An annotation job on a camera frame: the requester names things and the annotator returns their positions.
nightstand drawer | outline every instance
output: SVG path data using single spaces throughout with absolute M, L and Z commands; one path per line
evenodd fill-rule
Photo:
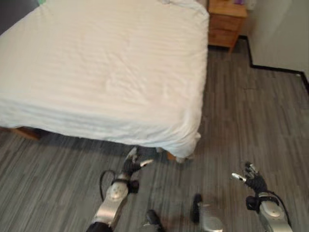
M 230 30 L 210 29 L 208 34 L 209 45 L 230 47 L 233 45 L 237 33 Z
M 242 19 L 226 15 L 211 14 L 210 29 L 238 31 Z

white bedsheet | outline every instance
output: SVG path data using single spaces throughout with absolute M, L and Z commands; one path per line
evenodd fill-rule
M 0 126 L 190 155 L 208 13 L 174 2 L 47 0 L 0 37 Z

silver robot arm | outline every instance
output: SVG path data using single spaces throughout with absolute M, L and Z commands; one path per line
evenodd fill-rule
M 137 181 L 130 181 L 131 176 L 153 162 L 153 159 L 136 162 L 138 158 L 136 147 L 133 148 L 123 165 L 120 175 L 113 181 L 107 189 L 106 198 L 94 216 L 94 219 L 87 232 L 113 232 L 121 214 L 121 210 L 126 203 L 129 193 L 137 193 L 139 184 Z
M 274 192 L 268 191 L 267 184 L 256 167 L 247 162 L 245 172 L 246 177 L 236 173 L 232 173 L 232 176 L 254 190 L 255 197 L 247 197 L 246 205 L 249 210 L 255 210 L 258 213 L 266 232 L 293 232 L 282 200 Z

wooden bed frame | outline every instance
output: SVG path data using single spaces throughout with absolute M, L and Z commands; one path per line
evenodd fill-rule
M 19 127 L 19 128 L 3 128 L 0 127 L 1 131 L 11 131 L 13 133 L 19 134 L 23 137 L 25 137 L 26 139 L 31 139 L 31 140 L 35 140 L 38 141 L 40 140 L 41 136 L 36 133 L 35 131 L 25 128 L 25 127 Z
M 31 140 L 35 140 L 35 141 L 39 141 L 40 138 L 41 138 L 41 136 L 38 133 L 36 133 L 34 130 L 31 130 L 31 129 L 28 129 L 28 128 L 25 128 L 25 127 L 19 127 L 19 128 L 3 128 L 3 127 L 0 127 L 0 130 L 1 131 L 10 131 L 10 132 L 19 134 L 26 139 L 31 139 Z M 157 152 L 163 152 L 163 149 L 161 149 L 159 147 L 159 148 L 157 148 Z M 167 158 L 168 158 L 168 160 L 177 160 L 177 158 L 169 152 L 167 152 Z

laminate flooring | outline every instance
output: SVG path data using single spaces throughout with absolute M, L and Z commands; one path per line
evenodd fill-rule
M 245 40 L 231 56 L 211 47 L 199 130 L 195 159 L 185 164 L 140 148 L 155 163 L 135 174 L 140 191 L 128 197 L 116 232 L 138 232 L 150 208 L 167 232 L 198 232 L 189 220 L 197 192 L 218 208 L 226 231 L 264 231 L 245 206 L 253 192 L 230 179 L 246 160 L 282 197 L 294 232 L 308 231 L 309 97 L 299 76 L 250 68 Z M 120 171 L 131 147 L 54 133 L 34 142 L 0 131 L 1 231 L 86 231 L 100 205 L 100 173 Z

